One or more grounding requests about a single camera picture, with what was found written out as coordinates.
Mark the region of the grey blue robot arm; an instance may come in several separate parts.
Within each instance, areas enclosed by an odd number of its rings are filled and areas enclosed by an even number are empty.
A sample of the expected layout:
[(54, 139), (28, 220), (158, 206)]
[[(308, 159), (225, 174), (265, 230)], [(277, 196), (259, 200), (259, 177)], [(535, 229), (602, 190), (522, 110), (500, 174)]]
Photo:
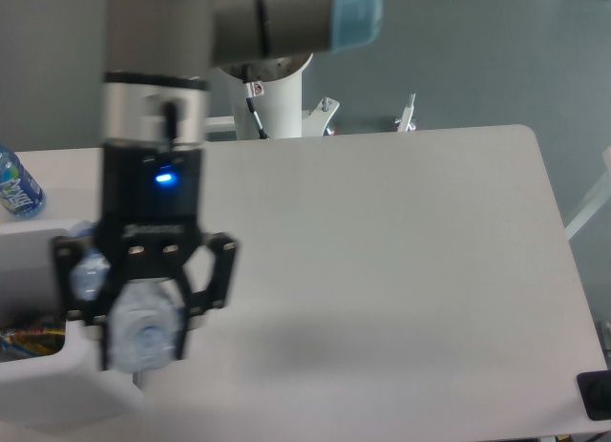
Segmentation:
[(126, 373), (183, 357), (240, 245), (200, 227), (213, 68), (364, 46), (383, 0), (107, 0), (100, 215), (52, 239), (61, 308)]

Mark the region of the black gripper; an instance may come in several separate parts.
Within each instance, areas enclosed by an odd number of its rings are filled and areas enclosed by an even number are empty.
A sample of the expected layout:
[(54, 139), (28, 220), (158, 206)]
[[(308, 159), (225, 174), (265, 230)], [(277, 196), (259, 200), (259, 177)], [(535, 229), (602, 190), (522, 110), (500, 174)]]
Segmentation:
[[(89, 236), (51, 238), (51, 257), (67, 321), (81, 321), (97, 342), (99, 368), (111, 366), (111, 310), (124, 279), (173, 279), (183, 301), (175, 360), (184, 358), (195, 319), (228, 303), (240, 244), (226, 233), (204, 233), (198, 223), (202, 149), (160, 151), (153, 147), (102, 147), (101, 218)], [(202, 245), (214, 258), (207, 285), (193, 292), (183, 266)], [(77, 274), (95, 246), (109, 268), (94, 296), (83, 298)]]

